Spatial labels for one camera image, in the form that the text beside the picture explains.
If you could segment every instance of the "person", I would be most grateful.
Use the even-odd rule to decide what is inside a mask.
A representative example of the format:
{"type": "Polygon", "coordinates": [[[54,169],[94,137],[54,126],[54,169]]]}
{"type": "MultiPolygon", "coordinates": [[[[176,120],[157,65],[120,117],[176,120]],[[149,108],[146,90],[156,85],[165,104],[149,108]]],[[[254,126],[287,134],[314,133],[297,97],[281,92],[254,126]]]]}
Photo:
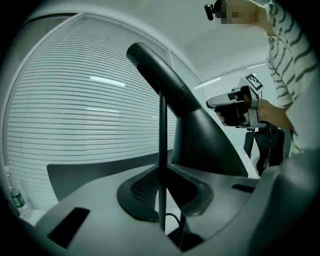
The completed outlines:
{"type": "MultiPolygon", "coordinates": [[[[239,24],[243,27],[258,27],[268,37],[269,55],[266,63],[274,81],[277,101],[280,107],[262,99],[258,115],[281,129],[292,131],[291,154],[303,151],[299,135],[286,115],[286,111],[319,75],[319,64],[307,36],[291,14],[276,1],[262,6],[252,0],[218,0],[221,11],[216,17],[221,23],[239,24]]],[[[225,118],[216,113],[225,125],[225,118]]]]}

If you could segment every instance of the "white and black striped shirt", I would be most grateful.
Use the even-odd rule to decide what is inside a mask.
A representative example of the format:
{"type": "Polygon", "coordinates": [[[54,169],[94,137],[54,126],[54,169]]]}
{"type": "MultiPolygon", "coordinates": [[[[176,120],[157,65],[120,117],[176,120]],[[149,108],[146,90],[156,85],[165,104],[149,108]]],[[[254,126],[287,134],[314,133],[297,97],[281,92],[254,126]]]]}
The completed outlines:
{"type": "MultiPolygon", "coordinates": [[[[270,36],[267,65],[273,78],[278,105],[293,103],[319,75],[316,54],[297,21],[275,1],[265,5],[268,21],[275,36],[270,36]]],[[[292,136],[291,153],[299,154],[302,148],[299,135],[292,136]]]]}

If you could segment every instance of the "black cable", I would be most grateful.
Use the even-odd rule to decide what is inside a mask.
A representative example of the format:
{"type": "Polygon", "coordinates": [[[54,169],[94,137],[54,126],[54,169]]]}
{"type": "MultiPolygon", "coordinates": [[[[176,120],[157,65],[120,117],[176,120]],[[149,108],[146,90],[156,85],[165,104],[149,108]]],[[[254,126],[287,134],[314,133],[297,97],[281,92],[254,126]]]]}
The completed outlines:
{"type": "Polygon", "coordinates": [[[268,167],[270,166],[270,153],[271,153],[271,125],[268,123],[269,126],[269,152],[268,152],[268,167]]]}
{"type": "Polygon", "coordinates": [[[175,214],[168,212],[165,215],[174,217],[176,222],[178,222],[178,225],[180,226],[180,220],[178,219],[178,217],[175,214]]]}

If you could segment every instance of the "black chair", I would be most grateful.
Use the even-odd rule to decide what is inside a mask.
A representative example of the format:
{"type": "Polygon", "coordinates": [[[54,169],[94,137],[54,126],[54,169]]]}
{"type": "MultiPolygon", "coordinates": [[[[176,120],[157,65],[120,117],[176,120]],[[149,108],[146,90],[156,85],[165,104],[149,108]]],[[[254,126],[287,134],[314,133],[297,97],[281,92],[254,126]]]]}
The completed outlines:
{"type": "Polygon", "coordinates": [[[265,130],[255,132],[254,138],[260,152],[260,158],[256,164],[256,169],[261,176],[265,170],[265,163],[268,158],[269,166],[278,166],[284,160],[285,132],[281,129],[273,130],[271,132],[271,144],[270,134],[265,130]]]}
{"type": "Polygon", "coordinates": [[[251,155],[252,155],[251,151],[252,151],[252,147],[254,146],[254,138],[255,138],[255,133],[253,131],[249,131],[245,134],[243,149],[249,158],[251,158],[251,155]]]}

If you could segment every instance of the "water bottle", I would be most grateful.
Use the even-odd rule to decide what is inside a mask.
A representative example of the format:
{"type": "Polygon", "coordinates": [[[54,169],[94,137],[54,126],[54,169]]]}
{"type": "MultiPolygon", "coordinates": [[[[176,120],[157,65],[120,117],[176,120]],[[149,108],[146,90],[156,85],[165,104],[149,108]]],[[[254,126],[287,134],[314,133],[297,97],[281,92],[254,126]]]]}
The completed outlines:
{"type": "Polygon", "coordinates": [[[22,197],[20,191],[18,189],[12,189],[10,192],[10,195],[12,197],[12,200],[15,204],[15,206],[18,208],[20,214],[25,219],[29,219],[32,215],[32,209],[30,209],[22,197]]]}
{"type": "Polygon", "coordinates": [[[32,215],[33,210],[28,207],[26,204],[24,198],[21,195],[21,192],[15,188],[13,185],[13,182],[11,181],[10,177],[10,166],[5,166],[6,176],[7,176],[7,182],[8,186],[10,187],[10,195],[14,202],[14,205],[17,207],[18,211],[20,212],[20,215],[25,218],[29,219],[32,215]]]}

